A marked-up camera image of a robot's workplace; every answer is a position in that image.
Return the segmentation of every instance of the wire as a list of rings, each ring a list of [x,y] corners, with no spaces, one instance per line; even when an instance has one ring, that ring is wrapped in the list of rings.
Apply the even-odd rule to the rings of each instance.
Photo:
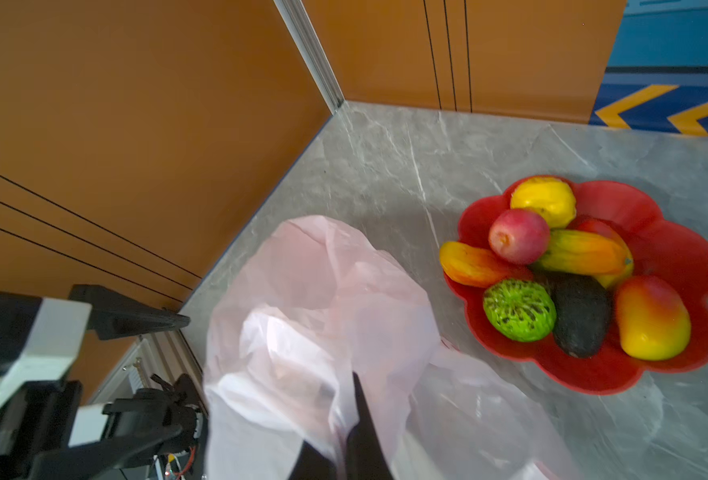
[[[164,480],[164,475],[162,475],[162,466],[160,465],[160,462],[157,459],[157,456],[154,456],[154,466],[157,469],[157,478],[159,480]]]
[[[191,468],[191,464],[194,463],[194,453],[195,452],[196,452],[196,447],[191,447],[191,454],[189,455],[189,461],[186,462],[186,466],[184,467],[184,469],[181,470],[180,472],[178,472],[177,475],[175,475],[175,480],[179,480],[181,475],[183,475],[189,471],[189,468]]]
[[[174,453],[171,453],[171,455],[173,456],[173,458],[175,458],[175,464],[178,466],[178,472],[182,472],[183,469],[180,467],[180,462],[178,461],[178,456],[175,455]]]

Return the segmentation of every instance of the black stripe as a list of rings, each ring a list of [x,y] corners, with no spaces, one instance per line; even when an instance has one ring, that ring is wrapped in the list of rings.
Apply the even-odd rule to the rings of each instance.
[[[437,86],[437,100],[439,101],[439,110],[442,110],[442,97],[439,96],[439,80],[437,80],[437,64],[434,62],[434,47],[432,46],[432,30],[428,26],[428,10],[426,9],[426,0],[423,0],[423,12],[426,14],[426,32],[428,32],[428,49],[432,51],[432,65],[434,65],[434,84]]]
[[[708,67],[607,67],[605,73],[706,73]]]
[[[176,302],[181,302],[181,303],[183,303],[182,300],[178,300],[178,299],[175,298],[174,296],[167,295],[167,293],[162,293],[162,292],[156,291],[156,290],[153,289],[153,288],[149,288],[149,287],[146,286],[146,285],[142,285],[142,284],[140,284],[140,283],[138,283],[138,282],[133,282],[133,281],[130,280],[129,278],[125,278],[125,277],[123,277],[122,275],[113,274],[113,273],[109,272],[108,270],[104,270],[104,269],[100,268],[99,266],[96,266],[96,265],[93,265],[93,264],[89,264],[88,262],[85,262],[84,260],[80,260],[79,258],[77,258],[77,257],[75,257],[75,256],[71,256],[71,255],[68,255],[68,254],[64,254],[63,252],[59,252],[58,250],[56,250],[56,249],[54,249],[54,248],[50,248],[50,247],[47,246],[47,245],[42,245],[42,244],[39,244],[39,243],[37,243],[37,242],[35,242],[35,241],[33,241],[33,240],[29,240],[29,239],[26,238],[25,236],[20,236],[20,235],[18,235],[18,234],[14,234],[13,232],[8,231],[8,230],[5,230],[4,228],[1,228],[1,227],[0,227],[0,231],[6,233],[6,234],[8,234],[8,235],[13,235],[15,238],[20,238],[21,240],[25,240],[25,241],[29,242],[30,244],[34,244],[34,245],[36,245],[36,246],[41,246],[42,248],[44,248],[44,249],[46,249],[46,250],[50,250],[50,251],[53,252],[54,254],[62,255],[62,256],[65,256],[66,258],[70,258],[70,259],[72,259],[72,260],[75,260],[75,261],[79,262],[80,264],[87,265],[87,266],[92,266],[92,267],[95,268],[96,270],[100,270],[101,272],[103,272],[103,273],[105,273],[105,274],[109,274],[109,275],[112,275],[112,276],[116,276],[117,278],[122,279],[122,280],[124,280],[124,281],[126,281],[126,282],[130,282],[130,283],[132,283],[133,285],[138,285],[138,286],[140,286],[140,287],[142,287],[142,288],[145,288],[146,290],[150,290],[150,291],[152,291],[152,292],[154,292],[154,293],[159,293],[160,295],[166,296],[167,298],[169,298],[169,299],[171,299],[171,300],[175,300]]]
[[[463,17],[466,21],[466,64],[468,65],[468,110],[474,113],[474,103],[472,103],[472,55],[468,50],[468,13],[466,11],[466,0],[463,0]]]
[[[448,33],[448,56],[450,57],[450,82],[452,82],[452,102],[455,106],[455,111],[458,111],[458,102],[455,101],[455,75],[452,73],[452,49],[450,48],[450,25],[448,25],[448,3],[447,0],[442,0],[445,4],[445,31]]]
[[[52,224],[50,224],[49,222],[46,222],[46,221],[44,221],[44,220],[42,220],[42,219],[40,219],[40,218],[37,218],[36,216],[33,216],[33,215],[31,215],[31,214],[27,214],[27,213],[24,212],[23,210],[19,210],[18,208],[15,208],[15,207],[12,206],[12,205],[7,205],[5,202],[3,202],[3,201],[1,201],[1,200],[0,200],[0,205],[6,206],[6,207],[9,208],[10,210],[14,210],[14,211],[16,211],[16,212],[18,212],[18,213],[20,213],[20,214],[22,214],[22,215],[28,216],[29,218],[33,218],[33,219],[36,220],[37,222],[41,222],[42,224],[45,224],[45,225],[47,225],[47,226],[50,226],[51,228],[55,228],[55,229],[58,230],[59,232],[62,232],[62,233],[66,234],[66,235],[69,235],[69,236],[72,236],[73,238],[76,238],[76,239],[78,239],[78,240],[82,240],[83,242],[85,242],[85,243],[88,244],[88,245],[92,245],[92,246],[94,246],[95,248],[98,248],[98,249],[100,249],[100,250],[106,252],[107,254],[114,255],[114,256],[116,256],[117,258],[121,258],[122,260],[124,260],[124,261],[126,261],[126,262],[130,262],[130,263],[133,264],[133,265],[139,266],[140,268],[142,268],[142,269],[144,269],[144,270],[146,270],[146,271],[148,271],[148,272],[151,272],[152,274],[161,276],[162,278],[165,278],[165,279],[167,279],[167,280],[169,280],[169,281],[171,281],[171,282],[173,282],[173,283],[177,283],[178,285],[181,285],[183,288],[187,288],[187,289],[189,289],[189,290],[192,290],[190,286],[186,286],[186,285],[184,285],[183,283],[176,282],[175,280],[173,280],[173,279],[171,279],[170,277],[165,276],[165,275],[163,275],[163,274],[158,274],[157,272],[153,271],[152,269],[147,268],[147,267],[145,267],[145,266],[143,266],[143,265],[141,265],[141,264],[136,264],[136,263],[133,262],[132,260],[129,260],[129,259],[123,257],[122,255],[115,254],[115,253],[112,252],[111,250],[105,249],[105,248],[103,248],[103,247],[100,246],[100,245],[96,245],[96,244],[90,242],[90,240],[86,240],[86,239],[82,238],[81,236],[74,235],[74,234],[72,234],[71,232],[68,232],[68,231],[66,231],[66,230],[64,230],[64,229],[62,229],[62,228],[60,228],[60,227],[58,227],[58,226],[52,225]]]
[[[168,264],[171,264],[171,265],[173,265],[173,266],[176,266],[176,267],[180,268],[181,270],[183,270],[183,271],[186,272],[187,274],[191,274],[191,275],[194,275],[194,276],[195,276],[196,278],[198,278],[198,279],[202,279],[201,276],[195,274],[194,272],[192,272],[192,271],[190,271],[190,270],[186,270],[185,268],[183,268],[183,267],[180,266],[180,265],[174,264],[173,262],[169,261],[168,259],[166,259],[166,258],[164,258],[164,257],[162,257],[162,256],[160,256],[160,255],[155,254],[155,253],[152,252],[151,250],[148,250],[148,249],[143,248],[141,245],[138,245],[138,244],[136,244],[135,242],[131,242],[130,240],[128,240],[127,238],[125,238],[125,237],[123,237],[123,236],[121,236],[121,235],[119,235],[119,234],[115,234],[114,232],[112,232],[111,230],[109,230],[108,228],[106,228],[105,226],[98,225],[98,224],[96,224],[95,222],[93,222],[92,220],[88,220],[87,218],[81,216],[81,215],[78,214],[77,212],[74,212],[74,211],[72,211],[72,210],[66,208],[65,206],[56,204],[55,202],[53,202],[53,201],[50,200],[49,198],[43,197],[42,195],[38,194],[37,192],[32,191],[32,190],[30,190],[29,188],[26,188],[26,187],[24,187],[24,186],[21,185],[21,184],[15,183],[13,180],[10,180],[9,178],[7,178],[7,177],[5,177],[5,176],[3,176],[3,175],[0,175],[0,178],[2,178],[3,180],[9,182],[10,184],[15,185],[15,186],[18,187],[18,188],[21,188],[21,189],[23,189],[23,190],[26,190],[27,192],[29,192],[30,194],[34,195],[35,197],[42,198],[42,200],[48,202],[49,204],[52,204],[52,205],[54,205],[54,206],[57,206],[58,208],[60,208],[60,209],[62,209],[62,210],[66,210],[67,212],[69,212],[69,213],[72,214],[73,216],[76,216],[76,217],[78,217],[78,218],[81,218],[82,220],[88,222],[89,224],[97,226],[97,227],[100,228],[101,230],[104,230],[104,231],[106,231],[106,232],[109,232],[110,234],[116,236],[117,238],[120,238],[120,239],[122,239],[122,240],[128,242],[130,245],[137,246],[138,248],[140,248],[140,249],[143,250],[144,252],[146,252],[146,253],[148,253],[148,254],[154,255],[154,256],[156,256],[157,258],[166,261]]]

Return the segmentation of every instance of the metal trim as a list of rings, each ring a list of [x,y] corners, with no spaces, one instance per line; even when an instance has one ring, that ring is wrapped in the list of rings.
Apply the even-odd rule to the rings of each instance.
[[[335,113],[343,104],[343,92],[338,85],[336,75],[327,61],[320,39],[316,36],[311,19],[306,13],[301,0],[274,0],[276,8],[285,21],[287,30],[301,53],[316,86],[330,109]]]
[[[202,388],[202,369],[192,356],[180,330],[151,333],[138,337],[138,340],[126,351],[122,360],[106,377],[99,389],[90,397],[88,404],[106,403],[113,400],[113,394],[119,384],[128,378],[129,369],[138,370],[144,386],[151,388],[159,388],[156,383],[149,380],[151,373],[157,373],[170,383],[175,382],[182,373],[187,373],[194,382],[197,393],[203,400],[205,399]]]

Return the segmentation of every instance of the yellow lemon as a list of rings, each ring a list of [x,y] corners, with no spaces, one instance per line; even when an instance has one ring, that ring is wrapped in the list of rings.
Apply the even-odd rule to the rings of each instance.
[[[559,178],[533,177],[512,194],[511,208],[525,208],[541,215],[550,228],[565,228],[575,218],[575,196]]]

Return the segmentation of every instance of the green fruit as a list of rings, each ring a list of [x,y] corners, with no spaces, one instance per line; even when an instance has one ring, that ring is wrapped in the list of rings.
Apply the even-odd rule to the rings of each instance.
[[[484,312],[495,329],[517,342],[534,342],[551,332],[557,310],[535,282],[508,279],[484,292]]]

